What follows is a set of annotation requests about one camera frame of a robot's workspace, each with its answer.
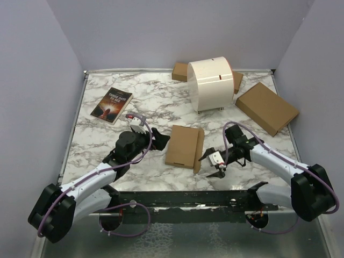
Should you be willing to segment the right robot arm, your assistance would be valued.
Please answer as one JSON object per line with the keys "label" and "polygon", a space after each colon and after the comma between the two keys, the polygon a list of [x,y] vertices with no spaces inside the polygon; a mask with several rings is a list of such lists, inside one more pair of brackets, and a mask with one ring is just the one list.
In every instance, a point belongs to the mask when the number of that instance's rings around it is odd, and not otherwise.
{"label": "right robot arm", "polygon": [[293,209],[304,221],[337,212],[340,202],[324,167],[293,160],[268,146],[256,134],[247,138],[244,130],[248,127],[243,124],[227,122],[222,129],[225,149],[208,148],[200,157],[217,169],[211,177],[223,178],[229,164],[244,159],[265,167],[287,183],[286,187],[267,182],[251,187],[253,193],[247,196],[247,204],[252,210],[274,204]]}

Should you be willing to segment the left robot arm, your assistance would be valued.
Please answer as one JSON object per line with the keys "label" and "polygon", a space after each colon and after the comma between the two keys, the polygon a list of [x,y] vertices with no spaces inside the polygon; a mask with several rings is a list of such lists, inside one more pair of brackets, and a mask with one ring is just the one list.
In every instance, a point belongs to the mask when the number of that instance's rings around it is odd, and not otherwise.
{"label": "left robot arm", "polygon": [[97,210],[113,212],[119,199],[109,184],[121,178],[132,164],[148,151],[164,150],[170,136],[156,128],[139,133],[134,130],[119,135],[115,148],[92,171],[62,186],[49,184],[39,196],[28,217],[38,237],[60,241],[73,222]]}

